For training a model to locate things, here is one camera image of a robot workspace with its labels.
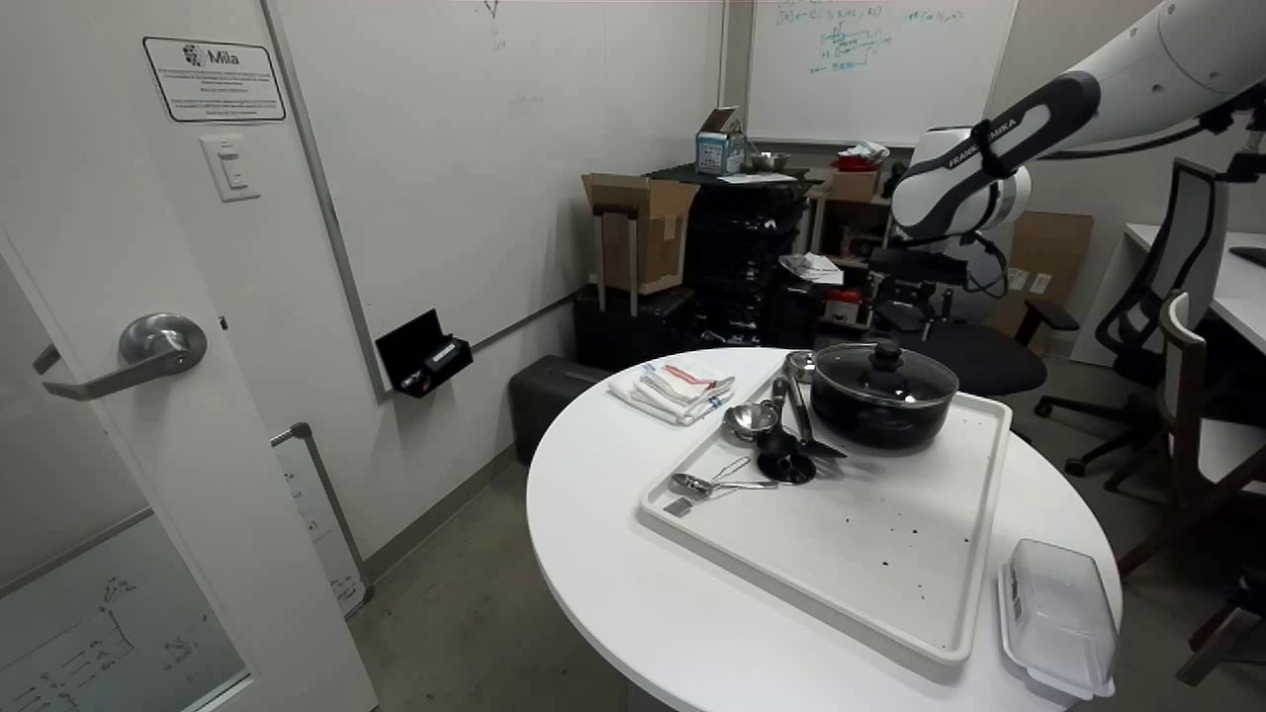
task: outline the black box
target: black box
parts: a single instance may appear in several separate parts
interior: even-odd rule
[[[635,318],[619,294],[606,294],[606,311],[598,294],[585,288],[575,302],[576,361],[594,369],[630,369],[663,354],[696,348],[696,302],[688,288],[667,288],[644,298]]]

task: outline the lever door handle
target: lever door handle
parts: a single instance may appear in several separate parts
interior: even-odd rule
[[[162,377],[182,377],[203,363],[204,334],[187,318],[146,311],[122,329],[118,355],[127,369],[118,369],[110,377],[100,377],[85,385],[48,385],[43,381],[43,388],[62,398],[100,398],[100,394],[127,393],[127,388],[137,388],[137,385],[149,385]],[[55,361],[59,361],[59,354],[43,348],[30,369],[43,377]]]

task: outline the folded cloth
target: folded cloth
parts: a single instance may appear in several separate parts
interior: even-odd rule
[[[713,381],[713,377],[701,377],[696,369],[659,361],[630,377],[617,377],[610,393],[644,417],[688,426],[708,412],[716,412],[735,393],[735,377]]]

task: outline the wall sign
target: wall sign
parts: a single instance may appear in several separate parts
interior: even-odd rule
[[[175,122],[279,122],[270,49],[146,37],[146,56]]]

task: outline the pot lid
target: pot lid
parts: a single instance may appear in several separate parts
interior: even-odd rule
[[[945,363],[894,342],[818,348],[813,377],[833,393],[894,404],[945,404],[957,393],[957,377]]]

